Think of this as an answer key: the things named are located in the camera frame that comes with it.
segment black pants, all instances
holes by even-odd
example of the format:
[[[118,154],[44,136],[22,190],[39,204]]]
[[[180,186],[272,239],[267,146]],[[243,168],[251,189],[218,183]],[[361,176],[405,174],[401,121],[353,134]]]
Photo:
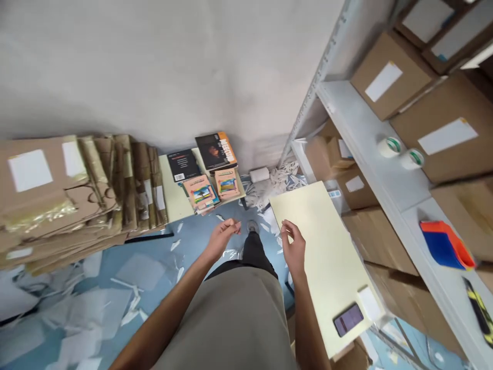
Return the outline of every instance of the black pants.
[[[205,280],[209,280],[223,272],[232,270],[237,267],[256,267],[269,272],[276,279],[277,274],[274,271],[266,253],[263,250],[262,241],[260,236],[255,232],[251,231],[246,237],[245,245],[243,246],[243,258],[241,260],[226,261],[217,269],[215,269]]]

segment pale yellow board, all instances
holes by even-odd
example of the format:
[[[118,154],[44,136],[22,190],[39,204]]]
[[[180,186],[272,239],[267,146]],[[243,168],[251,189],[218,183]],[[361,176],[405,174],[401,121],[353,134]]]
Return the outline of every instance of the pale yellow board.
[[[209,179],[211,178],[210,173],[205,170],[204,161],[200,155],[198,148],[192,149],[195,158],[197,159],[197,164],[202,173],[206,173]],[[186,197],[183,189],[174,182],[173,175],[171,173],[171,168],[169,167],[168,157],[165,155],[159,156],[159,164],[161,165],[161,172],[163,174],[163,190],[164,190],[164,201],[166,202],[166,211],[168,213],[168,223],[181,220],[182,218],[194,215],[194,210],[190,201]],[[245,197],[245,189],[241,183],[241,179],[237,173],[236,181],[238,183],[238,189],[240,195],[222,201],[220,205],[227,204],[232,201],[238,201],[240,198]]]
[[[382,315],[384,306],[323,182],[281,194],[270,202],[279,227],[284,219],[297,224],[307,242],[305,271],[325,348],[331,358],[373,323],[358,301],[359,290],[370,286]],[[365,318],[340,338],[333,320],[354,302]]]

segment phone screen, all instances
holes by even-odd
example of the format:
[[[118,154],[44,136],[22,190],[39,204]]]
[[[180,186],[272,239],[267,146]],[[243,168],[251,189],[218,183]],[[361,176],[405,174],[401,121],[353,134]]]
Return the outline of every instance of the phone screen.
[[[334,325],[337,333],[342,337],[361,321],[363,321],[363,314],[358,304],[355,303],[334,319]]]

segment hand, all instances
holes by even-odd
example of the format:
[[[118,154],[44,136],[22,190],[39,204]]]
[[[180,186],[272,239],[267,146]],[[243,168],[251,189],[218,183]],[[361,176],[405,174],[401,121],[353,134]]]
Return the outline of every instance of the hand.
[[[217,225],[211,234],[209,244],[205,248],[203,255],[210,261],[216,262],[221,258],[228,242],[233,234],[241,233],[241,222],[233,218],[228,218],[226,221]]]
[[[292,243],[289,243],[288,236],[293,239]],[[281,237],[284,258],[293,280],[296,280],[305,274],[305,239],[299,228],[288,220],[282,222]]]

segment shoe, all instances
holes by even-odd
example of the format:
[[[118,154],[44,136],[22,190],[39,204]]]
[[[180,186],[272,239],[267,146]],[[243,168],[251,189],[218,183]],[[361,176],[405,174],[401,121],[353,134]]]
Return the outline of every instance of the shoe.
[[[248,228],[248,232],[251,233],[251,232],[256,232],[258,234],[258,223],[253,221],[253,220],[249,220],[248,223],[246,224],[246,227]]]

